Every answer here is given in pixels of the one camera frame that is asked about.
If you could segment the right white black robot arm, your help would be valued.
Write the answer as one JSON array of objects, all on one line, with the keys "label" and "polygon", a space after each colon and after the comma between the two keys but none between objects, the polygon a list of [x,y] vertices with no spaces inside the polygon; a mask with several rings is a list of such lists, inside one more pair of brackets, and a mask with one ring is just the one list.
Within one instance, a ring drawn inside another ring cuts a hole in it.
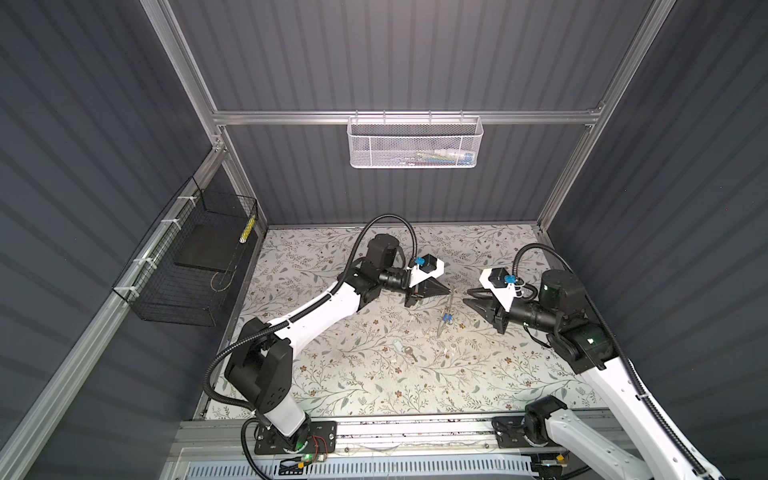
[{"label": "right white black robot arm", "polygon": [[634,450],[617,446],[553,395],[526,406],[529,443],[559,445],[604,479],[722,478],[645,388],[573,273],[544,272],[534,299],[522,297],[524,284],[504,268],[484,270],[480,283],[465,304],[500,333],[510,324],[545,333],[545,344],[606,404]]}]

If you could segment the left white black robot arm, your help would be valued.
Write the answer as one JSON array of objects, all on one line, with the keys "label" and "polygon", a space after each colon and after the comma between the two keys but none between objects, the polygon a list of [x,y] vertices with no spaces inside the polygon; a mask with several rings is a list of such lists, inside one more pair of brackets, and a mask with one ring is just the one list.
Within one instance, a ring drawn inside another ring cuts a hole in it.
[{"label": "left white black robot arm", "polygon": [[290,389],[294,359],[315,338],[376,300],[382,291],[404,295],[410,308],[419,301],[449,293],[439,281],[445,262],[432,254],[394,265],[399,241],[377,234],[366,254],[352,261],[328,290],[297,310],[264,323],[248,321],[229,354],[225,379],[244,398],[245,408],[265,419],[286,439],[299,444],[309,434],[310,420]]}]

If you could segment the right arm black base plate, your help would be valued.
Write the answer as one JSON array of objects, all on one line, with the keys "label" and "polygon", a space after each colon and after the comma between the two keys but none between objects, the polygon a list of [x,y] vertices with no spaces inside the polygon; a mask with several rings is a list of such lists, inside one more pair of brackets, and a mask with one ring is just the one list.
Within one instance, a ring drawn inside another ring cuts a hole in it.
[{"label": "right arm black base plate", "polygon": [[562,448],[546,433],[542,420],[535,415],[496,416],[491,419],[500,448]]}]

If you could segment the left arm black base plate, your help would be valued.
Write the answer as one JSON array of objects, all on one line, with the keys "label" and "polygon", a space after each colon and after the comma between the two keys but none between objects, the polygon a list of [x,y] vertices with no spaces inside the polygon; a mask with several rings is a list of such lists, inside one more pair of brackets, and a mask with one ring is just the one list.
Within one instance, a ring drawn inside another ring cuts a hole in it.
[{"label": "left arm black base plate", "polygon": [[337,422],[319,420],[307,420],[291,436],[283,435],[275,427],[259,427],[253,452],[256,455],[330,454],[336,449],[337,430]]}]

